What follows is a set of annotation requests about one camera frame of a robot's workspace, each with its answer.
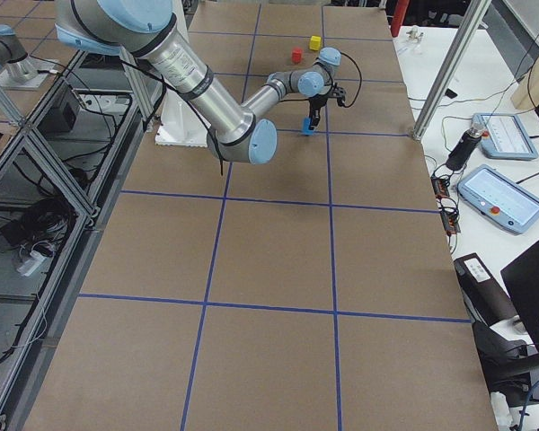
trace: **grid line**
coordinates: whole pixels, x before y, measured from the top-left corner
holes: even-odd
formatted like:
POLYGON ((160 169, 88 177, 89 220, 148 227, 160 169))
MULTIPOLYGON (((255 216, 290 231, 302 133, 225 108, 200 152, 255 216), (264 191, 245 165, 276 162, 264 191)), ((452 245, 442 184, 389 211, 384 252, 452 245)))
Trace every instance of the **grid line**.
MULTIPOLYGON (((322 14, 322 38, 325 40, 325 17, 323 7, 322 14)), ((333 222, 333 189, 331 185, 331 145, 330 145, 330 116, 327 103, 325 110, 325 144, 327 155, 327 188, 328 188, 328 209, 330 223, 330 255, 331 255, 331 298, 333 305, 333 350, 335 355, 335 392, 338 414, 338 431, 343 431, 343 408, 341 399, 341 363, 340 363, 340 323, 338 319, 338 291, 335 262, 335 226, 333 222)))
MULTIPOLYGON (((298 38, 298 39, 306 39, 307 35, 286 35, 286 34, 266 34, 266 33, 239 33, 239 32, 232 32, 232 31, 188 31, 188 33, 194 33, 194 34, 217 34, 217 35, 227 35, 227 36, 262 36, 266 38, 298 38)), ((393 42, 391 39, 370 39, 370 38, 326 38, 323 37, 324 40, 331 39, 331 40, 363 40, 366 42, 393 42)))
POLYGON ((416 316, 411 314, 392 314, 383 312, 350 312, 344 310, 324 310, 319 308, 302 308, 302 307, 285 307, 278 305, 264 305, 258 303, 222 303, 212 301, 197 301, 190 299, 176 299, 176 298, 161 298, 152 296, 134 296, 134 295, 112 295, 112 294, 95 294, 95 293, 81 293, 78 295, 81 298, 87 299, 101 299, 101 300, 113 300, 113 301, 131 301, 140 303, 174 303, 178 305, 194 305, 216 307, 216 308, 235 308, 239 310, 260 310, 270 312, 293 312, 302 314, 325 314, 332 316, 336 313, 338 316, 356 317, 356 318, 370 318, 370 319, 387 319, 393 321, 429 321, 429 322, 442 322, 442 323, 460 323, 471 324, 469 319, 460 319, 456 317, 439 317, 439 316, 416 316))
POLYGON ((299 205, 304 207, 333 207, 333 208, 349 208, 349 209, 362 209, 362 210, 374 210, 374 211, 396 211, 404 213, 421 213, 421 214, 439 214, 437 209, 417 209, 417 208, 398 208, 398 207, 374 207, 367 205, 351 205, 351 204, 336 204, 336 203, 319 203, 319 202, 302 202, 294 200, 272 200, 261 198, 235 198, 235 197, 223 197, 223 196, 210 196, 210 195, 193 195, 185 193, 168 193, 162 191, 143 191, 143 190, 122 190, 121 193, 126 195, 144 195, 144 196, 158 196, 165 198, 190 198, 190 199, 213 199, 213 200, 228 200, 233 202, 250 202, 259 204, 277 204, 277 205, 299 205))
MULTIPOLYGON (((254 46, 255 46, 255 32, 257 32, 258 25, 260 24, 260 15, 261 15, 261 4, 258 6, 258 16, 257 16, 256 23, 255 23, 254 36, 252 38, 252 48, 250 49, 250 58, 249 58, 248 68, 247 68, 247 73, 248 74, 250 73, 250 67, 252 66, 252 54, 253 54, 253 49, 254 49, 254 46)), ((246 89, 247 89, 247 84, 248 84, 248 78, 246 76, 246 78, 244 80, 244 83, 243 83, 242 101, 245 98, 245 92, 246 92, 246 89)), ((228 170, 227 170, 227 178, 225 179, 225 188, 224 188, 224 196, 223 196, 223 199, 222 199, 222 206, 220 208, 219 220, 217 222, 216 239, 214 241, 214 249, 212 250, 212 258, 211 258, 211 262, 210 262, 210 265, 209 265, 208 283, 206 285, 206 293, 204 294, 204 303, 202 305, 201 315, 200 315, 200 318, 199 318, 198 336, 196 337, 196 344, 194 346, 194 354, 193 354, 193 358, 192 358, 192 361, 191 361, 190 378, 188 380, 188 388, 186 390, 186 398, 185 398, 185 401, 184 401, 183 412, 182 412, 182 415, 181 415, 180 431, 185 430, 186 423, 187 423, 187 420, 188 420, 188 411, 190 409, 191 391, 193 389, 193 382, 194 382, 194 378, 195 378, 195 375, 196 375, 196 368, 198 366, 199 347, 201 345, 201 337, 202 337, 202 334, 203 334, 204 324, 205 324, 205 321, 206 321, 206 314, 207 314, 207 311, 208 311, 209 292, 210 292, 211 285, 212 285, 212 280, 213 280, 213 277, 214 277, 214 269, 216 267, 217 249, 218 249, 219 239, 220 239, 221 232, 222 232, 222 225, 224 223, 225 206, 227 204, 227 193, 228 193, 228 190, 229 190, 229 187, 230 187, 230 181, 232 179, 232 168, 233 167, 234 167, 234 165, 232 163, 229 163, 229 167, 228 167, 228 170)))

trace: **metal pole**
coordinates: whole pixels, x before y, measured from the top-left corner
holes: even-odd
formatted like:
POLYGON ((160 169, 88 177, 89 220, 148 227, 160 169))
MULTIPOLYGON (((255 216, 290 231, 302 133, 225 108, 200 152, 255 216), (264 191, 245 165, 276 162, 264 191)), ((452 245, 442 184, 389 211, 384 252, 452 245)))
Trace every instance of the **metal pole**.
POLYGON ((429 90, 428 98, 423 104, 420 115, 415 123, 415 128, 411 131, 411 137, 416 141, 420 141, 429 126, 429 122, 433 118, 437 106, 443 99, 447 86, 451 82, 455 70, 459 66, 459 62, 464 56, 473 34, 479 28, 482 22, 483 15, 487 12, 491 0, 472 0, 465 17, 459 26, 459 30, 455 34, 455 38, 451 43, 451 47, 447 52, 446 59, 439 69, 439 73, 429 90))
POLYGON ((23 115, 0 86, 0 110, 17 126, 22 126, 23 115))
MULTIPOLYGON (((130 64, 136 63, 134 57, 124 48, 121 49, 119 57, 130 64)), ((150 115, 152 115, 152 110, 154 110, 154 106, 152 104, 150 94, 148 93, 148 90, 144 85, 144 79, 142 77, 142 74, 136 69, 125 65, 124 72, 126 73, 126 77, 129 81, 130 86, 132 87, 134 97, 136 98, 137 106, 139 106, 140 111, 142 112, 142 116, 144 117, 144 119, 150 119, 150 115)))

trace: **black device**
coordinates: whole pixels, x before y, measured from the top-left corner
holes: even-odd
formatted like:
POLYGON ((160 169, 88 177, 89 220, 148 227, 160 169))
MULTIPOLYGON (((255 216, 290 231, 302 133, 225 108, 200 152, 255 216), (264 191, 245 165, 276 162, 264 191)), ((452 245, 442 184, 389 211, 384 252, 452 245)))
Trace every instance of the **black device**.
POLYGON ((469 130, 466 130, 453 151, 449 153, 446 167, 451 171, 461 171, 477 144, 481 142, 482 134, 482 128, 477 125, 473 125, 469 130))
POLYGON ((38 129, 44 135, 70 132, 74 128, 79 110, 79 100, 67 88, 56 97, 38 129))
POLYGON ((508 295, 476 253, 456 259, 454 266, 459 286, 485 323, 493 325, 517 315, 508 295))
MULTIPOLYGON (((501 270, 511 301, 539 350, 539 241, 501 270)), ((539 354, 508 367, 506 374, 539 368, 539 354)))
POLYGON ((457 93, 448 88, 446 89, 446 97, 448 97, 449 99, 454 99, 455 97, 457 97, 457 93))
MULTIPOLYGON (((498 389, 508 396, 509 406, 523 405, 526 393, 539 380, 539 241, 501 270, 511 302, 535 347, 515 344, 509 347, 505 339, 491 336, 483 327, 473 327, 475 341, 482 360, 483 374, 488 387, 498 389)), ((539 386, 533 402, 539 402, 539 386)))

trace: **table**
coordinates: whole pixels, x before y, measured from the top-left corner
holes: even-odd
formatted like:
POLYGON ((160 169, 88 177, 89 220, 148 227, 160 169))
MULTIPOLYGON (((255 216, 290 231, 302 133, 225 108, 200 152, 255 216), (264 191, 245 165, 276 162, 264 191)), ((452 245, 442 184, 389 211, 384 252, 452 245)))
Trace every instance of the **table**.
POLYGON ((384 13, 205 2, 190 43, 244 100, 314 34, 356 107, 280 104, 224 177, 147 136, 24 429, 495 428, 384 13))
MULTIPOLYGON (((410 30, 411 27, 401 29, 399 37, 395 40, 395 48, 403 72, 403 79, 408 87, 408 94, 412 99, 424 99, 455 36, 455 29, 422 28, 420 31, 424 32, 424 36, 420 44, 409 41, 407 32, 410 30)), ((513 75, 509 72, 503 58, 485 30, 478 30, 475 34, 449 88, 458 93, 455 101, 485 99, 493 93, 507 88, 497 112, 519 112, 513 107, 510 100, 517 84, 514 83, 513 75)), ((422 139, 425 154, 434 157, 438 163, 443 163, 446 160, 448 151, 441 135, 441 124, 444 117, 470 118, 475 112, 492 112, 500 99, 501 94, 486 101, 468 101, 439 108, 422 139)), ((444 105, 448 103, 451 101, 447 98, 442 101, 444 105)), ((417 108, 422 106, 422 101, 411 100, 411 106, 413 115, 417 115, 419 113, 417 108)), ((530 136, 539 135, 539 118, 534 112, 527 112, 519 117, 530 136)), ((446 119, 445 122, 446 141, 451 149, 470 126, 471 121, 446 119)), ((534 140, 534 145, 539 152, 539 138, 534 140)), ((471 172, 484 163, 514 181, 539 172, 539 158, 531 162, 491 160, 486 158, 479 149, 469 159, 465 172, 471 172)), ((428 162, 428 167, 430 172, 433 171, 432 162, 428 162)), ((458 177, 454 178, 454 183, 457 183, 458 177)), ((523 187, 539 197, 539 177, 524 182, 523 187)), ((452 196, 456 198, 455 187, 450 187, 450 191, 452 196)), ((463 201, 460 202, 459 207, 461 233, 457 235, 458 243, 453 253, 454 258, 476 252, 492 275, 505 287, 500 271, 539 240, 539 220, 526 233, 516 236, 497 228, 463 201)), ((507 322, 501 322, 494 328, 506 338, 523 338, 515 331, 510 330, 507 322)), ((527 408, 527 412, 531 416, 527 418, 524 429, 539 427, 539 406, 531 406, 527 408)), ((518 418, 518 409, 512 409, 512 413, 515 418, 518 418)))

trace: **red block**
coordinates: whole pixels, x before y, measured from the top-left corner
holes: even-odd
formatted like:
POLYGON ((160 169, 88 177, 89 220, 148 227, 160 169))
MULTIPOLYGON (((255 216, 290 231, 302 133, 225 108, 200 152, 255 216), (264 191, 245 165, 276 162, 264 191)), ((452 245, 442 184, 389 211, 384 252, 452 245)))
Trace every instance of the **red block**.
POLYGON ((301 48, 293 48, 291 51, 291 61, 295 64, 301 63, 304 51, 301 48))

